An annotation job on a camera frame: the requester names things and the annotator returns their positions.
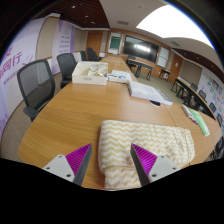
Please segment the door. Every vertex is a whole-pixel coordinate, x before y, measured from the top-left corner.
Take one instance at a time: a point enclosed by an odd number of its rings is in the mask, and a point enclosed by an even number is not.
[[[87,37],[86,48],[91,47],[94,51],[96,51],[97,56],[100,54],[100,46],[102,41],[103,31],[89,31]]]
[[[183,58],[181,58],[179,55],[174,53],[173,62],[170,69],[170,75],[168,78],[169,82],[174,82],[175,78],[178,77],[182,62],[183,62]]]

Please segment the chair backrest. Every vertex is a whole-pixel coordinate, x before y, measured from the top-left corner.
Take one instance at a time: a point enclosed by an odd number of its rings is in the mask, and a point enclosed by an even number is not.
[[[93,51],[93,57],[94,57],[94,59],[98,58],[96,51]]]
[[[57,56],[58,64],[63,75],[63,71],[67,68],[76,66],[75,57],[72,53],[59,54]]]
[[[17,73],[26,106],[38,110],[54,96],[55,81],[46,59],[31,62]]]
[[[80,54],[81,54],[82,61],[87,61],[86,52],[85,51],[80,51]]]
[[[206,98],[206,94],[205,94],[202,90],[200,90],[198,94],[199,94],[203,99]]]
[[[191,83],[190,87],[191,87],[194,91],[197,91],[197,90],[198,90],[198,87],[197,87],[194,83]]]
[[[135,57],[135,56],[132,56],[132,55],[128,55],[128,58],[129,58],[129,59],[133,59],[133,60],[136,59],[136,57]]]
[[[221,125],[222,125],[222,117],[221,117],[220,114],[218,114],[218,116],[217,116],[217,120],[218,120],[219,125],[220,125],[220,127],[221,127]]]
[[[216,107],[213,103],[210,103],[209,107],[211,108],[211,110],[213,111],[213,113],[215,113],[216,111]]]
[[[87,51],[87,55],[88,55],[88,61],[93,61],[93,58],[94,58],[93,49],[91,47],[88,47],[86,49],[86,51]]]

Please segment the ceiling light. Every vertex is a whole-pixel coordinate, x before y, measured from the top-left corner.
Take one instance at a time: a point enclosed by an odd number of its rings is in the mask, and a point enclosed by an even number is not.
[[[162,38],[195,39],[214,48],[201,29],[189,17],[170,5],[162,6],[150,13],[138,24],[137,28]]]

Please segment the towel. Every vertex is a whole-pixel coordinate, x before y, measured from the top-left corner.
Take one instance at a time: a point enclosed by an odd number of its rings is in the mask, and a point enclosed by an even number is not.
[[[190,130],[179,127],[106,120],[102,122],[98,162],[105,175],[105,189],[141,187],[131,143],[153,154],[167,156],[179,168],[195,156]]]

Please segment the wooden table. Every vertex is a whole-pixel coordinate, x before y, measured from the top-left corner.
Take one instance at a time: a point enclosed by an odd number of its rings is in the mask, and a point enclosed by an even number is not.
[[[148,72],[148,74],[147,74],[147,76],[146,76],[146,79],[147,79],[148,81],[150,80],[150,77],[151,77],[151,75],[152,75],[152,69],[153,69],[153,66],[148,65],[148,64],[145,64],[145,63],[143,63],[143,62],[141,62],[141,61],[137,61],[137,60],[133,60],[133,59],[129,59],[129,58],[128,58],[127,62],[128,62],[128,61],[130,61],[132,64],[138,66],[138,69],[137,69],[137,71],[136,71],[136,73],[135,73],[135,76],[138,77],[138,78],[139,78],[139,76],[140,76],[140,72],[141,72],[141,68],[142,68],[142,67],[143,67],[143,68],[147,68],[147,69],[149,69],[149,72]]]
[[[160,75],[159,75],[159,78],[160,78],[160,79],[163,79],[163,77],[161,78],[161,76],[163,75],[163,73],[167,73],[167,74],[168,74],[168,77],[169,77],[169,75],[170,75],[170,71],[165,70],[165,69],[162,69],[161,72],[160,72]]]
[[[126,63],[115,57],[102,60],[113,69],[128,71]],[[92,157],[82,186],[104,189],[105,177],[99,170],[98,144],[104,120],[139,122],[188,128],[195,144],[196,156],[190,164],[203,162],[221,136],[218,122],[203,115],[211,135],[204,137],[199,126],[184,114],[181,105],[155,107],[145,99],[131,97],[126,84],[107,82],[105,86],[68,84],[40,112],[26,132],[19,157],[27,164],[43,168],[56,155],[67,155],[92,143]]]
[[[215,119],[217,121],[216,116],[214,115],[213,111],[211,110],[211,108],[208,106],[208,104],[205,102],[205,100],[194,90],[192,89],[190,86],[188,86],[186,83],[184,83],[182,80],[176,78],[174,81],[174,84],[171,88],[171,91],[175,85],[175,83],[179,83],[181,86],[183,86],[184,89],[187,90],[188,93],[190,93],[192,96],[194,96],[194,99],[199,102],[199,104],[203,107],[203,109],[205,110],[205,113]]]

